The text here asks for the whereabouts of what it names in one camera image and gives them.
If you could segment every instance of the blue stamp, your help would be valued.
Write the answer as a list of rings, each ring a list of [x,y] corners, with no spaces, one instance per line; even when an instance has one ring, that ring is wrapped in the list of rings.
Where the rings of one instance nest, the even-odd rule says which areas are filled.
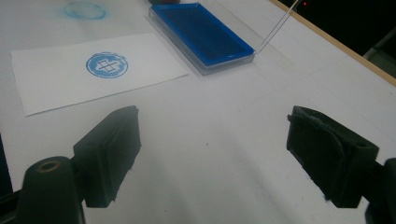
[[[128,70],[126,58],[110,52],[93,54],[86,66],[91,74],[103,78],[120,77]]]
[[[80,20],[101,20],[106,16],[102,7],[90,2],[71,2],[64,8],[64,13]]]

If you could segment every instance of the white paper sheet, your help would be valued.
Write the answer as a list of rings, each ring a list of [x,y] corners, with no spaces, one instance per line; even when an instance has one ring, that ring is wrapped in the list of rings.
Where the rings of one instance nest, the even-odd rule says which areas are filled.
[[[11,52],[25,116],[187,75],[154,34]]]

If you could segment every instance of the black mount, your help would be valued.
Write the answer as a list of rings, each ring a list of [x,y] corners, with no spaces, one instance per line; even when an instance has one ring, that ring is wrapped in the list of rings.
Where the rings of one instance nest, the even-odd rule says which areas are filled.
[[[363,196],[368,224],[396,223],[396,159],[380,165],[376,145],[318,111],[295,106],[288,120],[287,149],[326,200],[356,208]]]
[[[32,165],[0,202],[0,224],[85,223],[81,202],[108,207],[140,150],[136,106],[116,110],[74,145],[75,156]]]

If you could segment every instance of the wooden edge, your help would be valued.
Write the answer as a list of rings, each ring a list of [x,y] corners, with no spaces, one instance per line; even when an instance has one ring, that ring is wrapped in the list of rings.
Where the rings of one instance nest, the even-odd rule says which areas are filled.
[[[289,10],[288,7],[286,7],[285,5],[283,5],[281,2],[279,2],[277,0],[270,0],[270,1],[285,11]],[[351,58],[355,59],[363,66],[365,66],[366,68],[370,69],[372,72],[376,73],[378,76],[385,79],[389,84],[396,87],[396,78],[395,77],[391,76],[384,70],[380,69],[375,64],[370,63],[365,58],[361,57],[358,53],[356,53],[352,49],[348,48],[347,46],[342,44],[340,41],[336,40],[334,37],[328,35],[326,32],[322,31],[320,28],[318,28],[312,22],[310,22],[306,18],[300,16],[298,13],[291,13],[291,16],[294,19],[296,19],[297,21],[299,21],[300,23],[302,23],[303,25],[305,25],[306,27],[308,27],[309,29],[311,29],[312,31],[314,31],[315,33],[317,33],[318,35],[320,35],[321,37],[323,37],[324,39],[326,39],[327,41],[329,41],[331,44],[333,44],[334,46],[339,48],[341,51],[343,51],[344,53],[349,55]]]

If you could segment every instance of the blue tray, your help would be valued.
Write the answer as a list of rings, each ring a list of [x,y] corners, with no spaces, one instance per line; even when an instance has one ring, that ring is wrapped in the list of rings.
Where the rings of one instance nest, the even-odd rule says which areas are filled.
[[[205,67],[254,54],[251,46],[199,3],[155,5],[151,10]]]

